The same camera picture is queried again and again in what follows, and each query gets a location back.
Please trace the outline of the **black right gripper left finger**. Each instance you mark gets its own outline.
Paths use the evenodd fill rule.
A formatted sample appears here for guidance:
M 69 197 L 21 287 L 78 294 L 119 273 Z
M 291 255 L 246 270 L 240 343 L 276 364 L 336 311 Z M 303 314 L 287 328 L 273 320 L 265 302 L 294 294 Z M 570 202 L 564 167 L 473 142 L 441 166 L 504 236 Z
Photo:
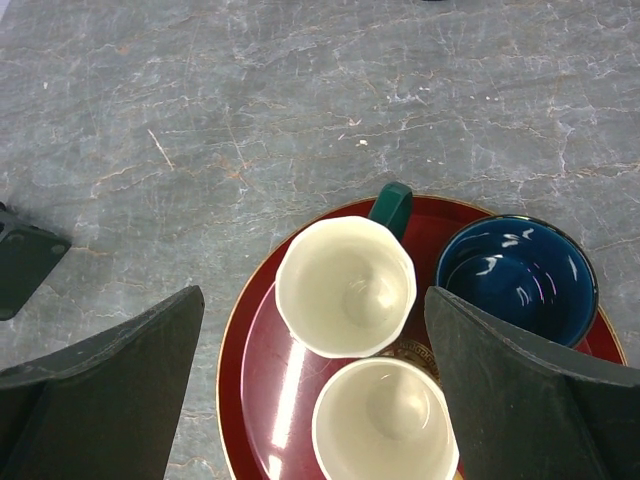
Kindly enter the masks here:
M 2 370 L 2 478 L 163 478 L 203 315 L 203 293 L 189 286 Z

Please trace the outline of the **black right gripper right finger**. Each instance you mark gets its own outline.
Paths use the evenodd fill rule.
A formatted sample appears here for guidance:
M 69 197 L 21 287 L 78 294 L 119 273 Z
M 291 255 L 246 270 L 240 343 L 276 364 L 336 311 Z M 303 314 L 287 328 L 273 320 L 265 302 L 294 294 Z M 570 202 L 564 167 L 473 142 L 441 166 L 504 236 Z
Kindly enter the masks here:
M 426 330 L 466 479 L 636 479 L 639 372 L 431 286 Z

